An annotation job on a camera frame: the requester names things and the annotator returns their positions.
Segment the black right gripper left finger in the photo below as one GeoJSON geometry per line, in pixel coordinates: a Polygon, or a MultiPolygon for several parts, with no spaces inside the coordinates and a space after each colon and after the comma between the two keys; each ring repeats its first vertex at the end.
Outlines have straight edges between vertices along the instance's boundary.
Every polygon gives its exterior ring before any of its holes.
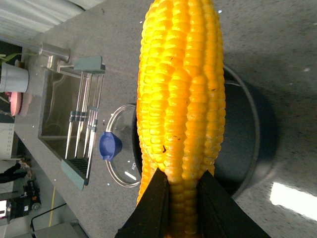
{"type": "Polygon", "coordinates": [[[154,173],[134,212],[118,230],[116,238],[166,238],[169,183],[160,169],[154,173]]]}

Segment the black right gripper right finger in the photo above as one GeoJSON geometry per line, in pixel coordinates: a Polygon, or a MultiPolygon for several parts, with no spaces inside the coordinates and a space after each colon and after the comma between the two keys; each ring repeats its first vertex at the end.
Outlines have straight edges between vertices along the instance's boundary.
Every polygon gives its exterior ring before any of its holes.
{"type": "Polygon", "coordinates": [[[206,171],[198,185],[199,229],[203,238],[268,238],[206,171]]]}

